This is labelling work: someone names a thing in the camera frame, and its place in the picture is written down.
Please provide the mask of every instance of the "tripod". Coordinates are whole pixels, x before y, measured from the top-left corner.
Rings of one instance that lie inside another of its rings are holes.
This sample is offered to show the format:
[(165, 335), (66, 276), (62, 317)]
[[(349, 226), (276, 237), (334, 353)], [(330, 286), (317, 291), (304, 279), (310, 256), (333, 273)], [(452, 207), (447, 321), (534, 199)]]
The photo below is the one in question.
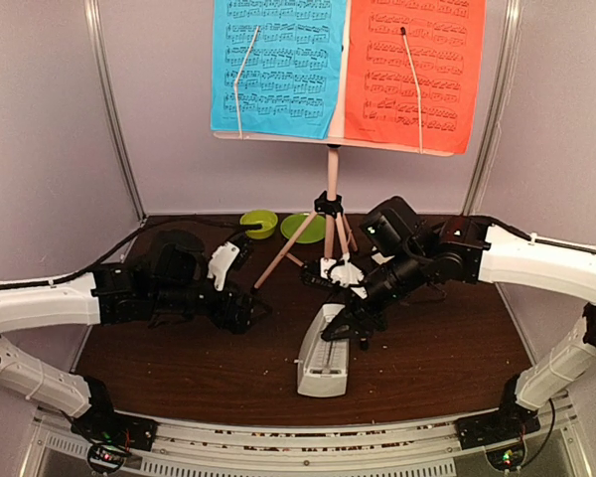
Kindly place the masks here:
[(265, 271), (262, 272), (256, 283), (254, 283), (252, 291), (258, 291), (269, 275), (274, 271), (274, 268), (278, 266), (278, 263), (286, 256), (291, 259), (294, 263), (302, 266), (304, 263), (296, 258), (294, 255), (289, 253), (291, 247), (296, 243), (296, 240), (302, 235), (303, 232), (309, 227), (309, 224), (313, 222), (318, 214), (324, 214), (326, 216), (326, 228), (325, 228), (325, 249), (324, 258), (331, 259), (334, 254), (334, 235), (338, 233), (340, 240), (340, 249), (342, 251), (343, 258), (348, 259), (349, 257), (349, 246), (353, 251), (358, 251), (358, 244), (354, 238), (349, 221), (344, 215), (342, 208), (342, 197), (338, 195), (338, 171), (340, 168), (340, 154), (338, 145), (329, 145), (328, 151), (328, 188), (324, 191), (315, 201), (314, 209), (311, 211), (309, 216), (300, 225), (298, 230), (294, 233), (285, 246), (280, 249), (278, 254), (269, 263)]

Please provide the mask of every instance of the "gray wall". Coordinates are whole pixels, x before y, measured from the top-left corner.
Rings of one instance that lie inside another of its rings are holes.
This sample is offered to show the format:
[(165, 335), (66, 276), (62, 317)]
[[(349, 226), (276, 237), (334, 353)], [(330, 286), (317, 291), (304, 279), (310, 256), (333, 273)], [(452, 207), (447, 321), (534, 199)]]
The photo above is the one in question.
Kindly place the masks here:
[[(302, 211), (327, 186), (324, 146), (213, 138), (211, 0), (101, 2), (106, 50), (128, 153), (151, 213)], [(389, 195), (421, 212), (457, 212), (468, 190), (489, 105), (506, 0), (488, 2), (474, 133), (463, 156), (341, 149), (348, 211)]]
[[(521, 49), (482, 211), (528, 232), (596, 243), (596, 1), (524, 2)], [(583, 303), (507, 286), (542, 357)], [(572, 386), (596, 465), (596, 371)]]
[[(0, 1), (0, 279), (73, 271), (134, 227), (82, 2)], [(83, 332), (9, 338), (67, 369)], [(33, 410), (0, 390), (0, 476), (17, 475)]]

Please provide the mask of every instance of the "wooden table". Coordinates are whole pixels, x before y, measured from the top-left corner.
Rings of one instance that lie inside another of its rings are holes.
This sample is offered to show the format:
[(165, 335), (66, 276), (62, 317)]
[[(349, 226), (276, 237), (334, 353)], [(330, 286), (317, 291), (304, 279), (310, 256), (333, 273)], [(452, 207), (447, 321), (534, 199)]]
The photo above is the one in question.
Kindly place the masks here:
[[(350, 216), (352, 226), (358, 220)], [(173, 228), (202, 238), (207, 255), (229, 234), (189, 223), (165, 227)], [(141, 236), (131, 253), (146, 250), (153, 236)], [(370, 249), (364, 236), (356, 237), (361, 250)], [(279, 231), (257, 241), (249, 262), (230, 278), (249, 290), (283, 243)], [(322, 243), (292, 251), (316, 259)], [(506, 380), (529, 367), (522, 341), (494, 286), (450, 283), (445, 289), (441, 303), (387, 309), (388, 330), (372, 338), (368, 351), (352, 347), (343, 397), (296, 393), (294, 359), (327, 292), (302, 285), (288, 259), (260, 290), (273, 315), (245, 335), (218, 330), (205, 317), (155, 329), (145, 323), (95, 327), (77, 372), (102, 379), (121, 410), (205, 422), (343, 425), (495, 407)]]

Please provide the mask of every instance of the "green plate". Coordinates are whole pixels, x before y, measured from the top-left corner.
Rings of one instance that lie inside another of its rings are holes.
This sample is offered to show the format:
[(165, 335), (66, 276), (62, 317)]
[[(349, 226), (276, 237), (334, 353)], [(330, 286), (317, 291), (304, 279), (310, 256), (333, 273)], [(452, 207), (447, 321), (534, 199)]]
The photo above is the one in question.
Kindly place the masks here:
[[(298, 228), (305, 222), (309, 214), (294, 214), (282, 221), (280, 231), (286, 239), (290, 239), (298, 230)], [(316, 243), (325, 237), (325, 218), (316, 216), (316, 218), (309, 224), (300, 237), (296, 240), (298, 243)]]

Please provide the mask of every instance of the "bowl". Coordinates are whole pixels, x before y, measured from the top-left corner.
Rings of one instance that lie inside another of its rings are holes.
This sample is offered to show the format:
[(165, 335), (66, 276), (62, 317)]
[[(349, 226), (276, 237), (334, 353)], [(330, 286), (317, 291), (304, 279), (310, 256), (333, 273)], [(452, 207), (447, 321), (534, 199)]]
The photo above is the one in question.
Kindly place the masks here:
[[(309, 214), (294, 214), (282, 221), (280, 231), (286, 239), (290, 239), (298, 228), (305, 222)], [(311, 224), (305, 229), (300, 237), (296, 240), (297, 243), (316, 243), (325, 237), (326, 220), (322, 216), (316, 216)]]
[(251, 211), (240, 218), (243, 226), (252, 224), (262, 224), (262, 229), (256, 231), (247, 231), (246, 234), (251, 239), (262, 240), (271, 237), (278, 225), (278, 216), (271, 211)]

